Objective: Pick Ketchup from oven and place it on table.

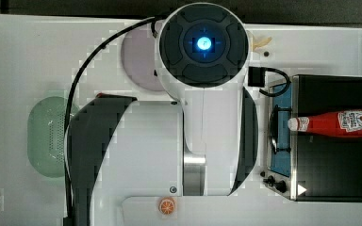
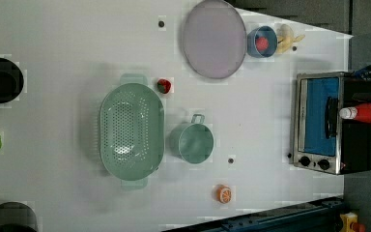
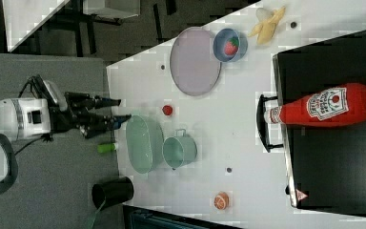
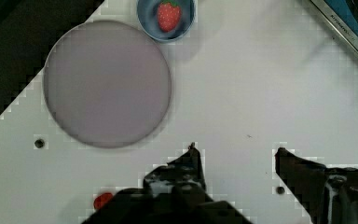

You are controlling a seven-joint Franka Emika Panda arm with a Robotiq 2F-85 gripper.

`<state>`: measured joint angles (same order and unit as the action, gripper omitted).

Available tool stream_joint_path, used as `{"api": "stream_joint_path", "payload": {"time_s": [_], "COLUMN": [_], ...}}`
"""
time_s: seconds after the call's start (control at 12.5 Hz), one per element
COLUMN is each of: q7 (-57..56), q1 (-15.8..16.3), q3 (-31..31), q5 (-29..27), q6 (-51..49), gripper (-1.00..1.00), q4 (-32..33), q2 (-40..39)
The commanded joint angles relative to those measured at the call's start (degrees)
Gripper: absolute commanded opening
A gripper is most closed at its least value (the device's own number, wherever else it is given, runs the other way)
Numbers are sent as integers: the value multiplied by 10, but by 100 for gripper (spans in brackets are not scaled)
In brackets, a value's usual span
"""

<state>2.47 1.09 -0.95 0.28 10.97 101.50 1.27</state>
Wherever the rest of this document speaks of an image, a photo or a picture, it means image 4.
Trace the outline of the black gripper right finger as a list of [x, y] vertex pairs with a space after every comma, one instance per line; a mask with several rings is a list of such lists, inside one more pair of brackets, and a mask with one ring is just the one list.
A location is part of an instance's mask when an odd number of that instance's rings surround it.
[[275, 170], [312, 224], [358, 224], [357, 168], [328, 168], [280, 147]]

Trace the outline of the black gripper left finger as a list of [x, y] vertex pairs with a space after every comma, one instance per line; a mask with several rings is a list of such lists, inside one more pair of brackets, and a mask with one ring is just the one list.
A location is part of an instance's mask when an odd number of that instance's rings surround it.
[[143, 186], [119, 191], [81, 224], [252, 224], [206, 192], [200, 152], [186, 153], [145, 175]]

